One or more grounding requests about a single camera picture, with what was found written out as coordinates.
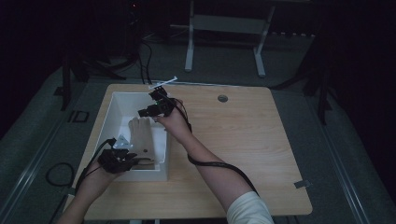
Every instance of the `person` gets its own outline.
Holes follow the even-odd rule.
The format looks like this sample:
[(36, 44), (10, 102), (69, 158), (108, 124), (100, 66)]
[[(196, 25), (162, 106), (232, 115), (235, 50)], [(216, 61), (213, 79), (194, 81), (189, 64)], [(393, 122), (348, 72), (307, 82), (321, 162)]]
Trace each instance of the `person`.
[[(178, 107), (181, 107), (181, 104), (181, 101), (177, 102)], [(224, 162), (192, 134), (183, 116), (176, 109), (168, 117), (156, 117), (154, 120), (160, 122), (196, 161)], [(94, 162), (88, 173), (99, 166), (98, 162)], [(196, 168), (226, 212), (228, 223), (274, 223), (265, 202), (240, 174), (222, 167)], [(87, 176), (58, 224), (81, 223), (90, 205), (119, 175), (107, 173), (103, 168), (99, 168)]]

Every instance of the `table surface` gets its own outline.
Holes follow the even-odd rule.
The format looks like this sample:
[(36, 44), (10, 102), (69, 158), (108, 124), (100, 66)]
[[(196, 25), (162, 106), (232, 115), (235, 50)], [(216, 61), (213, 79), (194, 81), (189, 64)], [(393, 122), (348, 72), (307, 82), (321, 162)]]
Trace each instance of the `table surface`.
[[(312, 212), (306, 189), (294, 186), (302, 177), (268, 89), (193, 85), (169, 85), (165, 89), (183, 100), (195, 136), (247, 174), (272, 216)], [(95, 151), (113, 91), (150, 92), (147, 85), (108, 87), (77, 176)], [(221, 94), (228, 97), (228, 102), (218, 100)], [(225, 212), (195, 166), (188, 162), (183, 146), (173, 138), (168, 181), (114, 182), (85, 216), (87, 220), (200, 217), (225, 217)]]

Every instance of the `floor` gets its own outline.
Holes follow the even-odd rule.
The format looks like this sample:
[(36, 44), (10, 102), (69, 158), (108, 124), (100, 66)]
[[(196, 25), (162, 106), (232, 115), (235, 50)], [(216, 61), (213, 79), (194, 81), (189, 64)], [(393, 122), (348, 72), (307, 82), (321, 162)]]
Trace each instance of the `floor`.
[[(168, 80), (177, 76), (179, 83), (221, 84), (270, 87), (288, 78), (297, 70), (312, 39), (304, 36), (268, 36), (262, 53), (267, 72), (257, 76), (253, 52), (248, 43), (238, 46), (198, 38), (193, 68), (184, 72), (187, 50), (185, 31), (175, 31), (175, 38), (162, 42), (155, 35), (145, 38), (151, 48), (148, 65), (151, 79)], [(145, 64), (150, 50), (142, 46)], [(120, 58), (113, 58), (116, 63)], [(88, 83), (73, 82), (72, 102), (60, 111), (62, 98), (53, 96), (62, 85), (62, 70), (44, 83), (20, 119), (2, 139), (2, 145), (13, 148), (0, 151), (2, 190), (0, 202), (5, 223), (50, 223), (61, 214), (62, 197), (68, 187), (54, 187), (46, 181), (46, 173), (56, 163), (67, 161), (78, 168), (89, 138), (96, 113), (106, 87), (111, 83), (140, 83), (138, 64), (116, 71), (125, 81), (95, 74)], [(361, 140), (343, 108), (329, 97), (332, 110), (326, 112), (328, 125), (316, 116), (318, 97), (302, 93), (304, 81), (285, 90), (272, 91), (280, 117), (298, 163), (314, 211), (310, 215), (275, 217), (276, 223), (395, 223), (396, 208), (364, 151)], [(86, 123), (67, 122), (75, 110), (89, 111)], [(26, 172), (27, 184), (18, 185)], [(67, 183), (70, 171), (58, 168), (50, 177)], [(107, 223), (110, 221), (86, 221)], [(111, 223), (129, 223), (128, 220)], [(162, 220), (161, 223), (220, 223), (218, 220)]]

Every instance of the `black cable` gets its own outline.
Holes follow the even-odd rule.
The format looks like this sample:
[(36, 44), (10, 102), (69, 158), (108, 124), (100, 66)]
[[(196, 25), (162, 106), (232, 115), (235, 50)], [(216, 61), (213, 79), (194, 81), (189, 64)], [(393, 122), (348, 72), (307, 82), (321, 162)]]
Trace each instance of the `black cable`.
[(93, 172), (99, 170), (99, 169), (102, 168), (102, 167), (103, 167), (103, 165), (101, 165), (101, 166), (99, 166), (99, 167), (96, 167), (94, 170), (92, 170), (92, 171), (90, 171), (89, 173), (87, 173), (87, 174), (84, 176), (84, 178), (86, 178), (87, 176), (89, 176), (90, 174), (92, 174)]
[[(69, 168), (70, 168), (71, 175), (70, 175), (70, 180), (69, 180), (67, 183), (58, 184), (58, 183), (53, 182), (53, 181), (50, 179), (50, 172), (51, 172), (53, 169), (55, 169), (56, 167), (61, 166), (61, 165), (65, 165), (65, 166), (69, 167)], [(74, 170), (73, 166), (70, 165), (70, 164), (67, 163), (67, 162), (59, 162), (59, 163), (56, 163), (55, 165), (53, 165), (52, 167), (50, 167), (50, 168), (48, 169), (47, 173), (46, 173), (46, 180), (47, 180), (47, 182), (48, 182), (49, 184), (51, 184), (52, 186), (55, 186), (55, 187), (69, 187), (69, 188), (71, 188), (72, 185), (73, 185), (73, 180), (74, 180), (74, 178), (75, 178), (75, 170)]]
[[(69, 167), (69, 168), (70, 168), (70, 171), (71, 171), (71, 175), (70, 175), (70, 180), (69, 180), (67, 183), (58, 184), (58, 183), (53, 182), (53, 181), (50, 179), (50, 173), (52, 172), (53, 169), (55, 169), (56, 167), (61, 166), (61, 165), (65, 165), (65, 166)], [(74, 170), (73, 166), (72, 166), (70, 163), (67, 163), (67, 162), (59, 162), (59, 163), (56, 163), (55, 165), (53, 165), (52, 167), (50, 167), (50, 168), (48, 169), (47, 173), (46, 173), (46, 180), (47, 180), (47, 182), (48, 182), (49, 184), (51, 184), (52, 186), (55, 186), (55, 187), (68, 187), (68, 188), (71, 188), (72, 185), (73, 185), (73, 180), (74, 180), (74, 178), (75, 178), (75, 170)], [(64, 201), (65, 201), (66, 199), (67, 199), (67, 194), (65, 194), (65, 195), (62, 197), (61, 201), (58, 203), (58, 206), (56, 206), (56, 209), (55, 209), (55, 211), (53, 212), (53, 214), (52, 214), (52, 216), (51, 216), (51, 218), (50, 218), (50, 220), (49, 220), (49, 224), (51, 224), (51, 223), (53, 222), (53, 219), (55, 219), (56, 215), (58, 214), (59, 210), (60, 210), (61, 207), (62, 207), (62, 204), (64, 204)]]
[(143, 64), (142, 64), (142, 57), (140, 56), (140, 54), (138, 56), (138, 60), (139, 60), (139, 64), (140, 64), (140, 78), (142, 78), (143, 84), (146, 84), (145, 78), (143, 77)]
[[(184, 107), (184, 105), (183, 105), (178, 99), (175, 99), (176, 101), (178, 101), (178, 102), (183, 106), (183, 109), (184, 109), (185, 113), (183, 113), (183, 111), (181, 111), (181, 109), (180, 109), (171, 99), (169, 99), (167, 96), (163, 95), (163, 94), (160, 93), (160, 92), (158, 92), (158, 93), (161, 95), (161, 97), (162, 97), (164, 100), (166, 100), (166, 101), (168, 101), (169, 103), (171, 103), (171, 104), (177, 109), (177, 111), (181, 114), (181, 116), (182, 116), (182, 117), (184, 118), (184, 120), (186, 121), (186, 123), (187, 123), (187, 125), (189, 126), (190, 131), (191, 131), (191, 125), (190, 125), (190, 123), (189, 123), (189, 119), (188, 119), (188, 116), (187, 116), (187, 111), (186, 111), (186, 108)], [(234, 166), (234, 165), (231, 165), (231, 164), (229, 164), (229, 163), (220, 162), (220, 161), (196, 161), (196, 160), (193, 159), (189, 154), (187, 154), (187, 158), (189, 159), (189, 162), (191, 162), (192, 164), (197, 165), (197, 166), (221, 167), (221, 168), (227, 168), (227, 169), (230, 169), (230, 170), (233, 170), (233, 171), (237, 172), (239, 175), (241, 175), (241, 176), (244, 178), (244, 180), (245, 180), (245, 181), (247, 182), (247, 184), (251, 187), (251, 189), (252, 189), (254, 192), (256, 192), (256, 194), (259, 195), (259, 197), (260, 197), (259, 192), (256, 190), (256, 188), (254, 188), (254, 185), (253, 185), (253, 183), (251, 183), (251, 181), (250, 181), (250, 179), (248, 178), (248, 176), (245, 175), (245, 173), (244, 173), (242, 170), (240, 170), (238, 167), (236, 167), (236, 166)]]
[(80, 175), (79, 178), (78, 178), (78, 181), (77, 181), (77, 184), (76, 184), (76, 189), (75, 189), (75, 194), (77, 194), (78, 188), (79, 188), (79, 186), (81, 185), (81, 183), (82, 183), (82, 181), (84, 180), (84, 178), (87, 177), (87, 172), (88, 172), (88, 170), (90, 169), (90, 166), (92, 165), (93, 161), (96, 159), (96, 157), (97, 157), (97, 155), (99, 154), (99, 152), (100, 152), (100, 150), (102, 149), (102, 147), (103, 147), (105, 144), (107, 144), (107, 143), (109, 143), (111, 146), (113, 146), (114, 143), (115, 143), (115, 141), (116, 141), (115, 138), (107, 139), (105, 142), (103, 142), (103, 143), (95, 150), (95, 153), (93, 154), (93, 156), (92, 156), (90, 162), (88, 163), (87, 167), (85, 167), (84, 170), (82, 170), (82, 173), (81, 173), (81, 175)]
[(148, 49), (149, 49), (148, 62), (146, 63), (146, 76), (147, 76), (147, 79), (148, 79), (148, 84), (151, 85), (152, 82), (151, 82), (151, 78), (149, 76), (149, 62), (151, 61), (152, 48), (149, 46), (149, 44), (147, 44), (144, 41), (142, 41), (142, 44), (145, 45), (146, 47), (148, 47)]
[(297, 224), (300, 224), (300, 221), (298, 220), (297, 216), (294, 216), (294, 220), (296, 221)]
[(241, 175), (245, 181), (248, 183), (248, 185), (251, 187), (251, 189), (259, 195), (259, 192), (254, 188), (253, 184), (251, 183), (250, 179), (248, 178), (247, 175), (243, 171), (241, 171), (238, 167), (231, 165), (226, 162), (220, 162), (220, 161), (196, 161), (193, 159), (189, 154), (187, 154), (187, 158), (189, 159), (189, 162), (191, 162), (194, 165), (197, 166), (214, 166), (214, 167), (221, 167), (221, 168), (227, 168), (230, 170), (233, 170), (237, 172), (239, 175)]

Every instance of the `white shirt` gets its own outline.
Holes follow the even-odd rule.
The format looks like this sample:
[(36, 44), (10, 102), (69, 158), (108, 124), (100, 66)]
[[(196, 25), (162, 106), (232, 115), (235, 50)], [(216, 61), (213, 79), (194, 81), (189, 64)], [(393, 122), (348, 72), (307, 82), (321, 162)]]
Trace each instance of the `white shirt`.
[(254, 191), (241, 195), (231, 204), (227, 221), (230, 224), (274, 224), (265, 202)]

